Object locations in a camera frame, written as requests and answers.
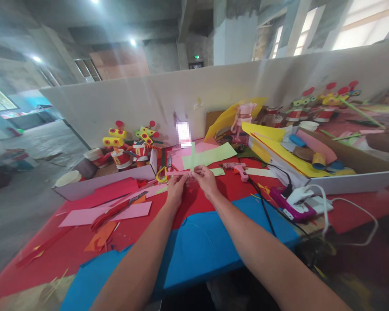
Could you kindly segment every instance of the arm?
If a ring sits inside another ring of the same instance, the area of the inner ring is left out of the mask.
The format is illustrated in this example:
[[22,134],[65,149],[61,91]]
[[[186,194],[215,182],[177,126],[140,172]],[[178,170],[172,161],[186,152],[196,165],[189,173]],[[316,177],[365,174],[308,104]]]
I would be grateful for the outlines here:
[[349,310],[287,247],[219,192],[206,166],[196,167],[192,175],[215,206],[242,261],[281,310]]
[[118,264],[91,310],[142,310],[153,292],[187,175],[173,176],[167,200],[146,231]]

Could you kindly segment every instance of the pink bottle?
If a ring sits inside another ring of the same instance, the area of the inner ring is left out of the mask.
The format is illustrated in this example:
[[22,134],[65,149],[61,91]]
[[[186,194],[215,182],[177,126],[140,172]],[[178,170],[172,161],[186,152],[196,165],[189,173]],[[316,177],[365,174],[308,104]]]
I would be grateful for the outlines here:
[[252,111],[255,107],[256,103],[251,102],[245,102],[239,105],[238,113],[235,116],[235,121],[233,122],[232,127],[230,128],[232,133],[236,133],[236,137],[233,138],[234,143],[241,142],[241,140],[239,139],[239,133],[242,129],[242,122],[251,123]]

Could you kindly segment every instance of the pink glue gun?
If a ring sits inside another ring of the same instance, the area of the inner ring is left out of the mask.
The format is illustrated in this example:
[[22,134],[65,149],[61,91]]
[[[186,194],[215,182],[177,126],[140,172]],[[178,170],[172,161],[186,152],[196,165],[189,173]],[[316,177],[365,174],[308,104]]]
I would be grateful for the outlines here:
[[241,180],[243,182],[247,182],[249,179],[248,174],[245,172],[246,164],[245,163],[223,163],[223,169],[234,169],[237,170],[241,174]]

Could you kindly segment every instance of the blue foam sheet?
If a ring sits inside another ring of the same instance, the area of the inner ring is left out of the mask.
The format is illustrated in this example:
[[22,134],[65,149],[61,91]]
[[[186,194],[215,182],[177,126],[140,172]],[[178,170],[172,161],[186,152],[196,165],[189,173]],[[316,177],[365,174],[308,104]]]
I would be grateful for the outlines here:
[[[262,205],[252,196],[233,204],[270,232]],[[266,204],[278,239],[294,247],[299,236],[277,211]],[[89,310],[99,291],[132,246],[121,252],[110,251],[83,264],[62,303],[61,311]],[[206,281],[221,273],[242,267],[243,263],[216,212],[187,217],[172,230],[159,270],[152,299],[161,298],[177,288]]]

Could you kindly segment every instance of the white box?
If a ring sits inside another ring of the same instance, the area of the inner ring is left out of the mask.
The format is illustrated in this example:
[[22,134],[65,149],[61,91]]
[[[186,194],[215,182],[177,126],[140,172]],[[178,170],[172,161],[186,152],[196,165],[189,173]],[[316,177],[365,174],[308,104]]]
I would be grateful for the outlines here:
[[150,181],[156,178],[157,157],[158,150],[153,149],[151,150],[149,165],[96,178],[93,177],[95,176],[98,168],[91,161],[83,158],[77,165],[72,168],[72,171],[77,170],[83,177],[89,179],[74,184],[67,184],[63,187],[53,186],[52,189],[59,195],[63,196],[66,200],[76,201],[93,194],[95,189],[115,183],[128,177],[132,177],[134,179],[147,179]]
[[[359,149],[333,141],[330,138],[306,130],[304,131],[330,147],[345,166],[354,169],[358,174],[309,178],[298,172],[282,157],[251,136],[249,138],[249,147],[252,149],[252,145],[256,141],[259,147],[267,151],[271,155],[270,163],[290,175],[293,189],[310,184],[317,184],[323,187],[326,194],[346,194],[378,191],[389,186],[389,162],[369,155]],[[283,172],[271,166],[269,166],[269,169],[285,186],[288,184],[288,178]]]

